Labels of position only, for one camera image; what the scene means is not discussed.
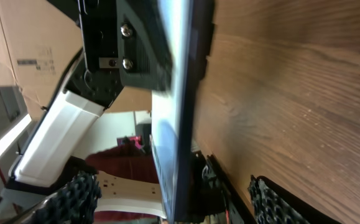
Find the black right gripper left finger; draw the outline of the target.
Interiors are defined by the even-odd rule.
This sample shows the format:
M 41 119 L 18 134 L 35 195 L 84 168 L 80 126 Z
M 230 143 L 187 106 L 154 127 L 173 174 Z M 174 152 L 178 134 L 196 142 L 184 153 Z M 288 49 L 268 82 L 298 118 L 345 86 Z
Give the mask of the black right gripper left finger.
M 79 172 L 72 181 L 10 219 L 20 224 L 92 224 L 102 192 L 95 174 Z

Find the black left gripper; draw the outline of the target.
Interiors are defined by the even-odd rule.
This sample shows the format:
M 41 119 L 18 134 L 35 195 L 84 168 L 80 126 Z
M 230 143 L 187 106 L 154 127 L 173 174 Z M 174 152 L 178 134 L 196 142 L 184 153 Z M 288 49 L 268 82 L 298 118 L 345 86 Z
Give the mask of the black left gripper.
M 83 50 L 66 90 L 109 108 L 122 84 L 154 91 L 171 89 L 173 59 L 157 1 L 77 3 Z

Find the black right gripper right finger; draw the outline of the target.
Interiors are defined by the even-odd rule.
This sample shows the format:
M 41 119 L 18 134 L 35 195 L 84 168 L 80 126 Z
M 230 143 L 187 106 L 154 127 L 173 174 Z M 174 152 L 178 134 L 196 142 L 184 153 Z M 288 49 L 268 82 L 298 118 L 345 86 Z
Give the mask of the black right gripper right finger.
M 265 176 L 251 176 L 248 187 L 258 224 L 339 224 Z

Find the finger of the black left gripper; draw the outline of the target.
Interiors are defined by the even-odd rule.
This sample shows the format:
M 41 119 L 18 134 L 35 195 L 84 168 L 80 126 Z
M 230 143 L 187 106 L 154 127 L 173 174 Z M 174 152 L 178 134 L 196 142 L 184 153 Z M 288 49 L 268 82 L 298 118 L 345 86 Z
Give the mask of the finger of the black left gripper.
M 204 79 L 210 55 L 211 43 L 215 25 L 213 15 L 215 11 L 214 0 L 195 1 L 196 31 L 198 32 L 196 45 L 196 75 L 198 81 Z

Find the blue-framed smartphone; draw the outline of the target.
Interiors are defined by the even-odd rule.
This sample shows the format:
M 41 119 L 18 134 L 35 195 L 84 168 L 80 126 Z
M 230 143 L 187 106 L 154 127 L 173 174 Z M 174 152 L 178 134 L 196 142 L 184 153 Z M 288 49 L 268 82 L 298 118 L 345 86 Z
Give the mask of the blue-framed smartphone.
M 173 57 L 168 91 L 152 94 L 152 146 L 162 199 L 170 223 L 187 219 L 195 95 L 197 31 L 195 1 L 160 1 L 159 10 Z

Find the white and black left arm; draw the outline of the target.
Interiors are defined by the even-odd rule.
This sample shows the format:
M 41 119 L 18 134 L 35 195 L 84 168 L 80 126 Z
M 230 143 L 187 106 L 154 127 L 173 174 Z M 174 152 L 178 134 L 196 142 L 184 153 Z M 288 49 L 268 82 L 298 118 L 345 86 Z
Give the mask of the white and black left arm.
M 63 185 L 83 135 L 125 87 L 154 94 L 152 153 L 165 200 L 191 191 L 196 90 L 205 76 L 214 1 L 54 1 L 81 30 L 72 58 L 13 170 L 40 194 Z

